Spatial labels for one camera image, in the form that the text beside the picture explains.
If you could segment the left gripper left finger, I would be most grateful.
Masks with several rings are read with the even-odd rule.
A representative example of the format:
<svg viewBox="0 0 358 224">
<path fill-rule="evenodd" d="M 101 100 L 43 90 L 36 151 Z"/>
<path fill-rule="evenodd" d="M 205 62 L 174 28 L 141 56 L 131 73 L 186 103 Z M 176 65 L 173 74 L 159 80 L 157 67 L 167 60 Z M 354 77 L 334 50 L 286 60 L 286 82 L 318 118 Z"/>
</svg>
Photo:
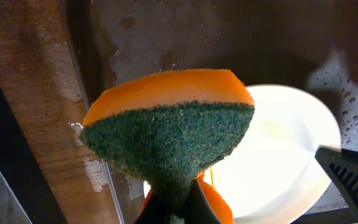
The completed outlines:
<svg viewBox="0 0 358 224">
<path fill-rule="evenodd" d="M 169 224 L 171 214 L 170 207 L 153 190 L 150 190 L 134 224 Z"/>
</svg>

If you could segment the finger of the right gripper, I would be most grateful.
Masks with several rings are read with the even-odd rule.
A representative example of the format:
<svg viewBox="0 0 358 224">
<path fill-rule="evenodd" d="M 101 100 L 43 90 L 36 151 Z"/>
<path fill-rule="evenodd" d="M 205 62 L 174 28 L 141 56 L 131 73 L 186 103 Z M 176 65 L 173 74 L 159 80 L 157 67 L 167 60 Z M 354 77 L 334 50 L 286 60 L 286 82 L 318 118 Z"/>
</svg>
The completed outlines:
<svg viewBox="0 0 358 224">
<path fill-rule="evenodd" d="M 321 146 L 315 159 L 334 182 L 358 221 L 358 152 Z"/>
</svg>

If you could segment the white round plate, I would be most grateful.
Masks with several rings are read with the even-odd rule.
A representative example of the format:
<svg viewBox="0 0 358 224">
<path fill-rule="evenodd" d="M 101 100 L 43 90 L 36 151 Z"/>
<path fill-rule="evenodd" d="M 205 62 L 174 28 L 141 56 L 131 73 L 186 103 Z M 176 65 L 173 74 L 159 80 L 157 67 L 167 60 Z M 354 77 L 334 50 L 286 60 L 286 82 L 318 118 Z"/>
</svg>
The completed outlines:
<svg viewBox="0 0 358 224">
<path fill-rule="evenodd" d="M 283 85 L 248 87 L 250 126 L 233 153 L 204 173 L 236 223 L 291 223 L 324 194 L 330 178 L 315 159 L 320 146 L 341 147 L 331 110 L 317 97 Z"/>
</svg>

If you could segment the orange green scrub sponge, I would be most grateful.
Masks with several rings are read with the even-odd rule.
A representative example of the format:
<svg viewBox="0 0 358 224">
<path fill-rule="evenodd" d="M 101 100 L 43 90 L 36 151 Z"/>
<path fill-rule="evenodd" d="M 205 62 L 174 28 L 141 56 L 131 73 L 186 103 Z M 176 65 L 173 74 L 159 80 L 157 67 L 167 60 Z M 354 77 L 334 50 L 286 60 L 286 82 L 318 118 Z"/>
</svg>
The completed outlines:
<svg viewBox="0 0 358 224">
<path fill-rule="evenodd" d="M 184 223 L 194 180 L 235 150 L 254 113 L 254 99 L 230 70 L 158 72 L 102 92 L 80 140 L 151 186 L 150 223 Z"/>
</svg>

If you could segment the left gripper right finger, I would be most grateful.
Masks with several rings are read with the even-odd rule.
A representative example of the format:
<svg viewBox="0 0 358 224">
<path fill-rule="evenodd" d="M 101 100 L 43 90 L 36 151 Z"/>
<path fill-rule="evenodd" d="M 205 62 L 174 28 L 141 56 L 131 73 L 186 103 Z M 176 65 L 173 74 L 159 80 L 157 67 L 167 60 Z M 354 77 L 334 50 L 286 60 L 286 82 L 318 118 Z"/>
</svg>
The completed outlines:
<svg viewBox="0 0 358 224">
<path fill-rule="evenodd" d="M 185 224 L 221 224 L 197 180 L 194 180 L 183 209 Z"/>
</svg>

